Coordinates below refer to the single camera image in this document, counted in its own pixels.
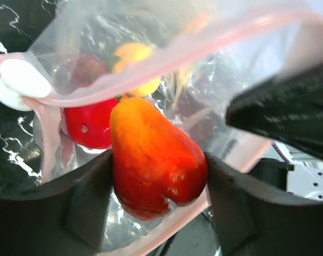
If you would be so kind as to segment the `pink zip top bag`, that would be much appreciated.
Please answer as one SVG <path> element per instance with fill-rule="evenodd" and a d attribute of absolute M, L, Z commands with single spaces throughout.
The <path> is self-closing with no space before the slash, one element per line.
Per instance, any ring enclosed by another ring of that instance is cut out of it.
<path fill-rule="evenodd" d="M 62 156 L 63 107 L 108 99 L 158 76 L 182 88 L 167 96 L 166 116 L 246 174 L 272 139 L 226 125 L 231 100 L 321 63 L 323 14 L 310 1 L 69 1 L 28 51 L 0 54 L 0 102 L 36 114 L 38 187 L 79 168 L 74 153 Z M 102 246 L 115 245 L 111 255 L 149 253 L 208 206 L 206 187 L 190 205 L 172 207 L 132 235 L 135 220 L 118 217 L 112 189 Z"/>

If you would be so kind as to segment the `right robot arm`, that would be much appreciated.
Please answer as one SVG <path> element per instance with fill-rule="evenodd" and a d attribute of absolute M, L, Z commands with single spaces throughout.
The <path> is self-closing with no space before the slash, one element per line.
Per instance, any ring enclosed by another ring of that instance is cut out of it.
<path fill-rule="evenodd" d="M 234 97 L 225 122 L 278 142 L 295 164 L 288 191 L 323 201 L 323 63 Z"/>

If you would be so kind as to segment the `red apple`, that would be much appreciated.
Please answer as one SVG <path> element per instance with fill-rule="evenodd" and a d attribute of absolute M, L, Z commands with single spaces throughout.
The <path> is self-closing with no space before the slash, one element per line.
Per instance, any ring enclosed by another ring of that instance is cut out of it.
<path fill-rule="evenodd" d="M 71 140 L 92 149 L 111 145 L 110 114 L 119 103 L 115 98 L 88 106 L 65 108 L 64 121 Z"/>

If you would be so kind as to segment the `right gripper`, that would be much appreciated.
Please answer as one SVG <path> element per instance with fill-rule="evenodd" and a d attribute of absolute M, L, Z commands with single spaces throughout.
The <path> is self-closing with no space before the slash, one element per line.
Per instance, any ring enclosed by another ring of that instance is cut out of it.
<path fill-rule="evenodd" d="M 273 76 L 234 97 L 225 123 L 323 161 L 323 63 L 288 78 Z"/>

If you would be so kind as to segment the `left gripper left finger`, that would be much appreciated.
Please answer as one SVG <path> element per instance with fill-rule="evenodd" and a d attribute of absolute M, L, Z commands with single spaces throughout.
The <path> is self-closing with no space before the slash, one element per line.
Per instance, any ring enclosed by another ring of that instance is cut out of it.
<path fill-rule="evenodd" d="M 112 190 L 112 155 L 16 197 L 0 197 L 0 255 L 96 255 Z"/>

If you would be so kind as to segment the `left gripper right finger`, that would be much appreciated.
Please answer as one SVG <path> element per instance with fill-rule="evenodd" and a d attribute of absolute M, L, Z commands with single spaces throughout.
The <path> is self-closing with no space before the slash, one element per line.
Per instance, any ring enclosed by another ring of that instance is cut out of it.
<path fill-rule="evenodd" d="M 323 255 L 323 201 L 294 196 L 205 157 L 223 255 Z"/>

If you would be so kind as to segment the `red yellow mango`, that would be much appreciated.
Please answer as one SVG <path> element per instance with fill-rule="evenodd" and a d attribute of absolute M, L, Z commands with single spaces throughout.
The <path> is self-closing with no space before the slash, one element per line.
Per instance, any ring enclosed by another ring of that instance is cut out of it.
<path fill-rule="evenodd" d="M 120 102 L 110 116 L 114 190 L 131 216 L 150 221 L 186 206 L 207 182 L 204 153 L 143 98 Z"/>

